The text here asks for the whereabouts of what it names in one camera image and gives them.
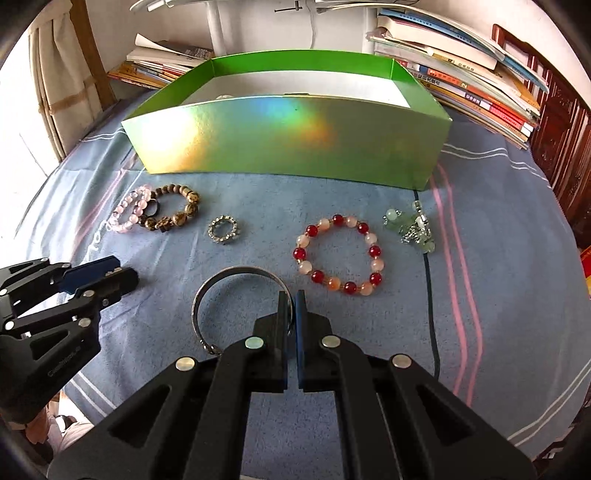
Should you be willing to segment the left hand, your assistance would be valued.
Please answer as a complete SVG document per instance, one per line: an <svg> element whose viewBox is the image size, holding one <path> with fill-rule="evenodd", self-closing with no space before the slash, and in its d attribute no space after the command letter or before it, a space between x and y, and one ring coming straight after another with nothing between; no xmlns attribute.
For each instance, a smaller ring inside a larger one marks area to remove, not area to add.
<svg viewBox="0 0 591 480"><path fill-rule="evenodd" d="M94 427L89 422L75 421L65 430L59 428L56 417L46 405L41 412L25 426L25 436L32 444L49 442L54 454L66 450L80 440Z"/></svg>

